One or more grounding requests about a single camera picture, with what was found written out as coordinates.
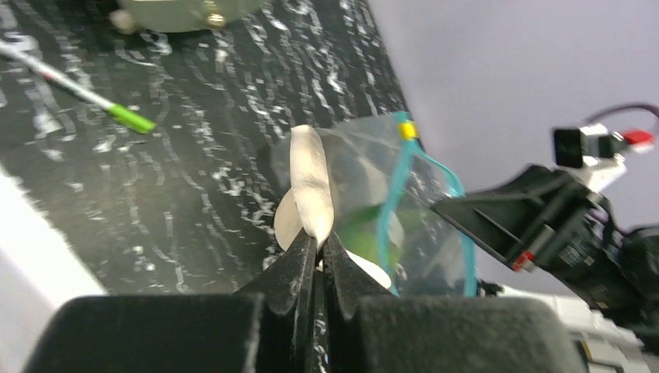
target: marble countertop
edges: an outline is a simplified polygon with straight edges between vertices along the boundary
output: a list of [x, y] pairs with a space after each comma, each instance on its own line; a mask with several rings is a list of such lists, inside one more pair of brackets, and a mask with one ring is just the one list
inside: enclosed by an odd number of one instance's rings
[[0, 60], [0, 163], [111, 294], [237, 290], [281, 252], [268, 147], [297, 124], [404, 109], [365, 0], [277, 0], [222, 31], [129, 37], [107, 3], [0, 2], [0, 28], [157, 129]]

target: transparent plastic bag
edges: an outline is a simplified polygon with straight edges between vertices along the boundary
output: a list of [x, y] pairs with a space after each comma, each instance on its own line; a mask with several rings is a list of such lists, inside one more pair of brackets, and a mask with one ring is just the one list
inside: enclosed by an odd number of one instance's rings
[[[401, 295], [468, 295], [463, 240], [467, 239], [429, 207], [456, 197], [454, 180], [429, 160], [415, 155], [399, 203], [389, 216], [388, 268], [378, 257], [377, 220], [401, 152], [394, 114], [366, 117], [316, 128], [325, 150], [341, 242], [390, 273]], [[290, 135], [272, 149], [272, 168], [283, 190], [290, 187]]]

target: green marker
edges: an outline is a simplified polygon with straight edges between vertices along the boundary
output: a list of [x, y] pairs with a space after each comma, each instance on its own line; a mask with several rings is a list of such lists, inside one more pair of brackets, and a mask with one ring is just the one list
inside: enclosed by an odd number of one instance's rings
[[21, 61], [27, 65], [30, 70], [43, 76], [47, 81], [55, 82], [58, 85], [61, 85], [88, 103], [95, 103], [103, 110], [110, 113], [118, 122], [122, 123], [133, 131], [136, 131], [140, 134], [147, 134], [153, 131], [155, 128], [155, 123], [144, 118], [140, 114], [135, 113], [134, 111], [119, 105], [118, 103], [113, 103], [112, 101], [99, 96], [92, 90], [78, 84], [75, 80], [69, 78], [63, 72], [48, 64], [43, 63], [41, 60], [32, 57], [27, 53], [18, 51], [12, 47], [10, 43], [5, 42], [4, 40], [0, 40], [0, 54]]

